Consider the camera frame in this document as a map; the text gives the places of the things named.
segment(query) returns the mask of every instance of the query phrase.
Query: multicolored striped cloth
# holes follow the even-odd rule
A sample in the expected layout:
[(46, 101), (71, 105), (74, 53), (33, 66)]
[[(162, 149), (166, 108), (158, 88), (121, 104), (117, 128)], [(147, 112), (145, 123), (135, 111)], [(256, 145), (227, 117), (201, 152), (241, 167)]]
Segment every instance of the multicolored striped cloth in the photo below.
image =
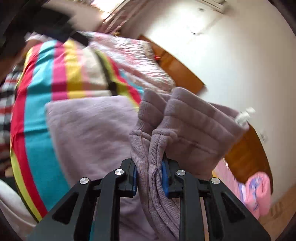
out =
[(18, 83), (11, 122), (11, 162), (19, 193), (37, 221), (70, 189), (47, 130), (45, 104), (110, 93), (127, 96), (135, 107), (141, 100), (141, 87), (130, 85), (107, 55), (87, 52), (88, 48), (71, 40), (36, 45), (27, 54)]

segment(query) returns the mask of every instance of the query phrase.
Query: bed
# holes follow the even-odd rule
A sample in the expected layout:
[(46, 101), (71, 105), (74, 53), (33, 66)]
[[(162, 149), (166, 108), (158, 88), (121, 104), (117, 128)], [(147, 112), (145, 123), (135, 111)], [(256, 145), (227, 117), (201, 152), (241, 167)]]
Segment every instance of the bed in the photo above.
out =
[[(144, 88), (169, 93), (175, 87), (173, 79), (154, 61), (147, 42), (94, 32), (84, 34), (95, 51), (72, 40), (36, 45), (28, 52), (17, 83), (10, 131), (11, 164), (19, 195), (37, 222), (69, 190), (46, 126), (47, 102), (125, 95), (137, 108)], [(235, 165), (238, 157), (231, 155), (233, 151), (226, 160), (239, 181), (258, 170), (267, 172), (272, 180), (267, 159), (264, 165), (252, 162), (248, 173), (242, 173), (242, 166)], [(59, 180), (58, 185), (49, 185), (55, 180)]]

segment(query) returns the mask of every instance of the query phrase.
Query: silver screw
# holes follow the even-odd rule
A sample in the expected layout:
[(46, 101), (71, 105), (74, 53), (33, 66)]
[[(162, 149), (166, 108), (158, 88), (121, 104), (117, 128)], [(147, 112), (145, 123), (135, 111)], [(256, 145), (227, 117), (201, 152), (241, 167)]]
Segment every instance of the silver screw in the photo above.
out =
[(124, 170), (122, 170), (122, 169), (116, 169), (115, 170), (115, 174), (118, 175), (118, 176), (122, 175), (123, 173), (124, 173)]
[(89, 182), (89, 179), (87, 177), (83, 177), (79, 181), (81, 184), (87, 184)]
[(178, 170), (176, 173), (178, 176), (184, 176), (186, 174), (184, 170)]
[(219, 183), (220, 183), (220, 179), (214, 177), (214, 178), (212, 178), (212, 183), (214, 183), (214, 184), (219, 184)]

